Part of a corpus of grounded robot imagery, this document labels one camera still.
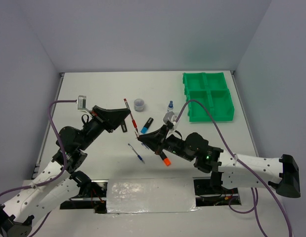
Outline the blue gel pen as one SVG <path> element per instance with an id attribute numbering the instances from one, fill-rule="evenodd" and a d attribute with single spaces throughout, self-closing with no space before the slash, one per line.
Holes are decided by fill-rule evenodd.
<path id="1" fill-rule="evenodd" d="M 138 152 L 133 148 L 133 146 L 130 144 L 130 143 L 128 143 L 128 146 L 131 148 L 131 150 L 136 154 L 136 156 L 139 158 L 139 160 L 143 163 L 143 164 L 145 164 L 145 161 L 143 160 L 143 158 L 138 154 Z"/>

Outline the red gel pen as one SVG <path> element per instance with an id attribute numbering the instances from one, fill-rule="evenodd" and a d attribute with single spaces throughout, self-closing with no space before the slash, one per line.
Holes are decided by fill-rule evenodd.
<path id="1" fill-rule="evenodd" d="M 133 117 L 133 115 L 132 115 L 131 108 L 130 108 L 130 106 L 129 106 L 129 104 L 128 104 L 128 101 L 127 101 L 126 98 L 124 98 L 124 103 L 125 103 L 125 105 L 126 105 L 126 108 L 127 108 L 128 110 L 130 110 L 131 121 L 132 121 L 133 127 L 134 127 L 134 129 L 135 129 L 135 133 L 136 133 L 136 135 L 138 135 L 139 133 L 138 133 L 137 124 L 136 124 L 136 121 L 135 121 L 135 119 L 134 119 L 134 117 Z"/>

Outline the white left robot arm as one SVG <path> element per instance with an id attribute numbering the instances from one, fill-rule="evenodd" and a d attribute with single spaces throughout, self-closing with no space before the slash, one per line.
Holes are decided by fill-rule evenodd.
<path id="1" fill-rule="evenodd" d="M 59 150 L 46 168 L 29 185 L 17 188 L 16 196 L 0 204 L 0 235 L 27 237 L 39 220 L 64 201 L 101 194 L 101 187 L 78 170 L 87 158 L 84 151 L 103 131 L 117 129 L 129 114 L 127 108 L 94 106 L 81 130 L 66 126 L 57 132 Z"/>

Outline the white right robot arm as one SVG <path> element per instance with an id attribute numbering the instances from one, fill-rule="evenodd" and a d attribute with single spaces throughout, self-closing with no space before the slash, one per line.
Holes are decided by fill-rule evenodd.
<path id="1" fill-rule="evenodd" d="M 227 150 L 210 146 L 196 132 L 185 139 L 170 135 L 166 125 L 137 139 L 162 159 L 169 152 L 193 161 L 195 168 L 211 175 L 209 183 L 214 193 L 234 188 L 270 188 L 283 197 L 301 196 L 299 167 L 291 155 L 283 154 L 280 158 L 231 155 Z"/>

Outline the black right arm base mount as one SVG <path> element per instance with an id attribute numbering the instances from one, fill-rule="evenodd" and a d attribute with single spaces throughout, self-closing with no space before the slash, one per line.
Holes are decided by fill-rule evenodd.
<path id="1" fill-rule="evenodd" d="M 240 205 L 240 197 L 237 188 L 227 190 L 224 188 L 212 188 L 209 179 L 194 179 L 195 200 L 197 207 Z"/>

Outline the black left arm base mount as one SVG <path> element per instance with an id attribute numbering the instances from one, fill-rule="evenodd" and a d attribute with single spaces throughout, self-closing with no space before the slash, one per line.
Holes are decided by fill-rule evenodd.
<path id="1" fill-rule="evenodd" d="M 91 210 L 96 214 L 107 213 L 108 180 L 92 180 L 78 195 L 60 205 L 60 210 Z"/>

